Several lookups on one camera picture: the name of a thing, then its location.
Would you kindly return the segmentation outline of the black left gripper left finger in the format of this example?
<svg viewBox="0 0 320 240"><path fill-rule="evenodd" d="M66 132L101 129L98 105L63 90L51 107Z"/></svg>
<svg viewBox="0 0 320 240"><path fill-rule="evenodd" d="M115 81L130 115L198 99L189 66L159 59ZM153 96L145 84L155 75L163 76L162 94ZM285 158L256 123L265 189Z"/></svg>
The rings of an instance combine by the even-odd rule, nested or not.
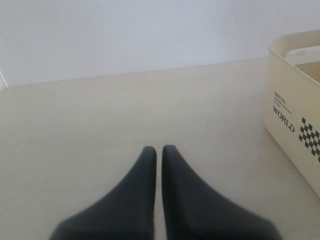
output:
<svg viewBox="0 0 320 240"><path fill-rule="evenodd" d="M103 198L63 220L52 240L152 240L157 153L145 146L125 177Z"/></svg>

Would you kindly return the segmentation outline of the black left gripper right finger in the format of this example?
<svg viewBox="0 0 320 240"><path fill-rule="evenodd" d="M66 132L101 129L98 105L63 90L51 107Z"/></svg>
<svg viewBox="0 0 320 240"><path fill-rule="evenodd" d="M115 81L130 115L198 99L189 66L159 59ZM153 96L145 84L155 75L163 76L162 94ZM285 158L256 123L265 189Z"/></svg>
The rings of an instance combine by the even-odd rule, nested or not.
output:
<svg viewBox="0 0 320 240"><path fill-rule="evenodd" d="M162 149L162 203L168 240L276 240L273 223L219 194L174 145Z"/></svg>

